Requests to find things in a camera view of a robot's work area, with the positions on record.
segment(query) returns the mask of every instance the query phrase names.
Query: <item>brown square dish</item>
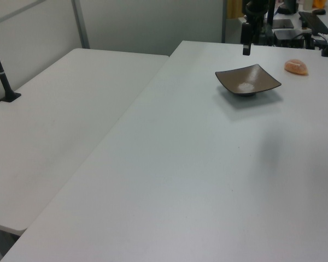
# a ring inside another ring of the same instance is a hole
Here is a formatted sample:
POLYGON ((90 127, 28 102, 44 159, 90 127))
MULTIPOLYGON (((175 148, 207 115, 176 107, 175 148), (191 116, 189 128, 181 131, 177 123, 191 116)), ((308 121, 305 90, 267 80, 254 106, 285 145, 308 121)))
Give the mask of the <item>brown square dish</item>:
POLYGON ((252 96, 281 85, 258 64, 215 72, 215 75, 227 90, 240 96, 252 96))

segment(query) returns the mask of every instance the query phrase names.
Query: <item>electronic device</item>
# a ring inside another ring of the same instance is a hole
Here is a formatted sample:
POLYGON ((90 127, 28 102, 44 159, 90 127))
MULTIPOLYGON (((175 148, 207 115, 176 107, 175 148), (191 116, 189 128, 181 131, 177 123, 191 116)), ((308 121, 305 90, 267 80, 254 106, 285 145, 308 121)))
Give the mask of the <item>electronic device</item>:
POLYGON ((314 15, 325 15, 326 10, 325 9, 316 9, 316 10, 312 11, 312 14, 314 14, 314 15))
POLYGON ((296 0, 284 0, 284 3, 278 7, 277 12, 283 15, 296 14, 299 4, 296 0))
POLYGON ((316 15, 308 12, 299 12, 302 21, 307 23, 308 28, 312 29, 313 35, 328 34, 328 28, 316 15))

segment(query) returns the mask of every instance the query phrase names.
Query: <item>white wall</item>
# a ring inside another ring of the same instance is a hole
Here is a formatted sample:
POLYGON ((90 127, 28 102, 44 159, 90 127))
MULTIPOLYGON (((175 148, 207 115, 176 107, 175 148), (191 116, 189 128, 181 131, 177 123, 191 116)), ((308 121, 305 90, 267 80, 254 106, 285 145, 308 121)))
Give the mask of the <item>white wall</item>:
POLYGON ((13 90, 78 47, 71 0, 46 0, 0 23, 0 59, 13 90))
POLYGON ((76 1, 92 49, 171 55, 182 40, 221 42, 223 0, 76 1))

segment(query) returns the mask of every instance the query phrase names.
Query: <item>white table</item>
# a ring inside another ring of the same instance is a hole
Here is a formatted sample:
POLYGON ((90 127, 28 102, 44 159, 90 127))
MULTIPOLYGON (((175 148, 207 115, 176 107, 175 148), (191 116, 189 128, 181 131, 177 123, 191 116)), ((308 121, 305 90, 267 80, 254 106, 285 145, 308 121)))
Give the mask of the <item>white table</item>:
POLYGON ((3 261, 328 261, 328 58, 182 42, 3 261), (254 63, 282 86, 214 75, 254 63))
POLYGON ((0 229, 21 235, 168 57, 76 49, 0 102, 0 229))

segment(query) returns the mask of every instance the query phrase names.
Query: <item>yellow object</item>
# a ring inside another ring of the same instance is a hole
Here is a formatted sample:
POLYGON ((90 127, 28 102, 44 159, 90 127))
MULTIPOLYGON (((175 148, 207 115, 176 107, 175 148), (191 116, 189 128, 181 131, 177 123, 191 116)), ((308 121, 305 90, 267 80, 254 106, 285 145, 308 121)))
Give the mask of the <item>yellow object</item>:
POLYGON ((313 0, 313 7, 323 8, 327 0, 313 0))

